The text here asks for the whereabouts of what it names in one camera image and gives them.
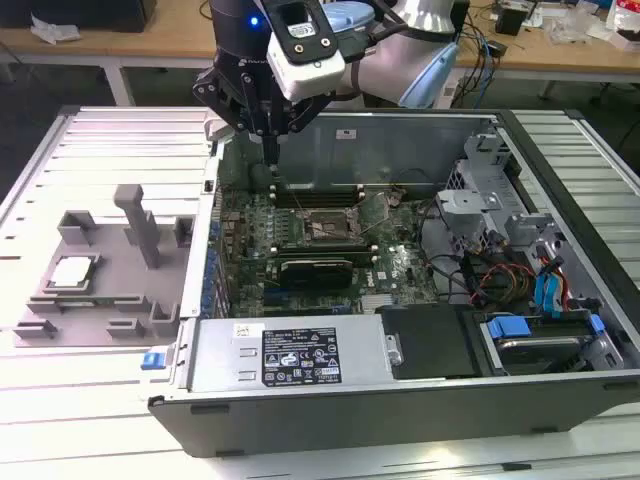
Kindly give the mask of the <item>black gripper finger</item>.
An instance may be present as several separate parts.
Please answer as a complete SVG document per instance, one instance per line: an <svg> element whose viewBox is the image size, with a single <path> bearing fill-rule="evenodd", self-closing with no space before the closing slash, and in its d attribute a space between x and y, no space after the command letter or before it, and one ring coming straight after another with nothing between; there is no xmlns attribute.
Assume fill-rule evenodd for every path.
<svg viewBox="0 0 640 480"><path fill-rule="evenodd" d="M270 115L271 84L268 76L248 67L225 70L211 67L198 76L193 87L198 100L238 133L261 146L261 158L273 165L273 132Z"/></svg>
<svg viewBox="0 0 640 480"><path fill-rule="evenodd" d="M297 103L286 100L282 93L272 94L272 169L277 169L280 138L290 132L299 133L331 102L331 94L321 94Z"/></svg>

